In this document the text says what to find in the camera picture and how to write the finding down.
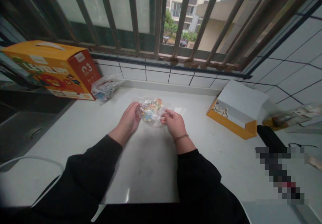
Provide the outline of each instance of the stainless steel sink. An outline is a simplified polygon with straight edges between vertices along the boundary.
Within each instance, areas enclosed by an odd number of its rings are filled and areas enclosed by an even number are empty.
[[[71,100],[58,114],[18,111],[0,124],[0,163],[25,155],[73,103]],[[15,163],[0,172],[10,170]]]

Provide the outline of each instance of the plastic bag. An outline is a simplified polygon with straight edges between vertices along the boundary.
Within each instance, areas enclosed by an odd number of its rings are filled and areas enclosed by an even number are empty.
[[[132,99],[132,101],[140,103],[137,114],[150,127],[162,126],[160,121],[162,114],[165,113],[166,109],[172,109],[171,105],[158,97],[137,97]]]
[[[101,104],[106,103],[115,93],[115,91],[125,81],[121,74],[106,75],[92,84],[91,93]]]

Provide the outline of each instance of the sink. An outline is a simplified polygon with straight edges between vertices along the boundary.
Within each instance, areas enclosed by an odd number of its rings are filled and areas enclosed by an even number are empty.
[[[49,94],[5,93],[5,98],[0,99],[0,118],[6,117],[0,122],[0,164],[24,156],[75,102]],[[7,164],[0,172],[10,170],[16,162]]]

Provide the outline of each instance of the orange box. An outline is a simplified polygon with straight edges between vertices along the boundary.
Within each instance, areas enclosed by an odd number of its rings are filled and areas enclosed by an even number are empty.
[[[257,135],[257,117],[268,95],[231,80],[210,106],[207,116],[246,140]],[[228,109],[227,118],[216,111]]]
[[[2,51],[55,96],[95,100],[92,83],[101,76],[87,49],[35,40]]]

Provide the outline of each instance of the black sleeve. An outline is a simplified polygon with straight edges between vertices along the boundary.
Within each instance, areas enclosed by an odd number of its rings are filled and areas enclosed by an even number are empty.
[[[238,199],[220,180],[217,168],[197,149],[178,155],[179,199],[189,218],[202,217],[208,223],[249,223]]]
[[[122,146],[106,135],[84,154],[69,157],[56,185],[35,207],[15,218],[44,223],[89,222],[107,190],[121,152]]]

